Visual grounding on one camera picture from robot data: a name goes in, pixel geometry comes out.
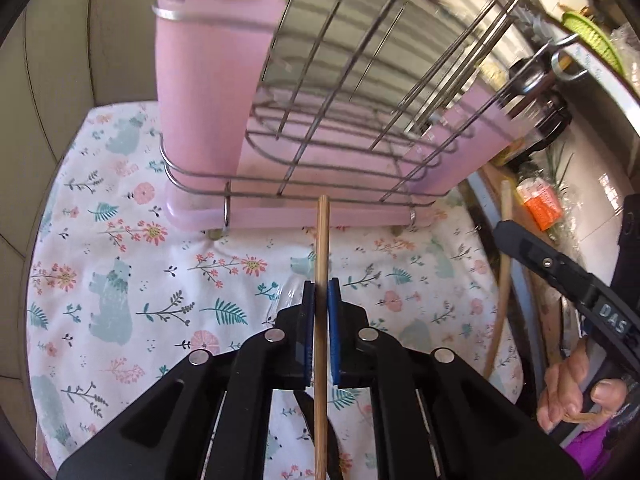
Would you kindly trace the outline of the person's right hand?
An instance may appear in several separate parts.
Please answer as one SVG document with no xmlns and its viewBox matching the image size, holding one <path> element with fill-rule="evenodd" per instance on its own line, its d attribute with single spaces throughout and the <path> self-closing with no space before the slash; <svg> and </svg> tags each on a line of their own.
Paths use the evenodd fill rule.
<svg viewBox="0 0 640 480">
<path fill-rule="evenodd" d="M 544 391 L 538 400 L 537 422 L 544 431 L 551 431 L 565 416 L 575 419 L 582 412 L 584 395 L 580 384 L 586 379 L 590 362 L 587 353 L 588 338 L 582 338 L 570 356 L 548 368 L 544 375 Z M 586 431 L 605 425 L 625 404 L 627 385 L 617 378 L 600 380 L 592 389 L 590 398 L 600 412 L 584 423 Z"/>
</svg>

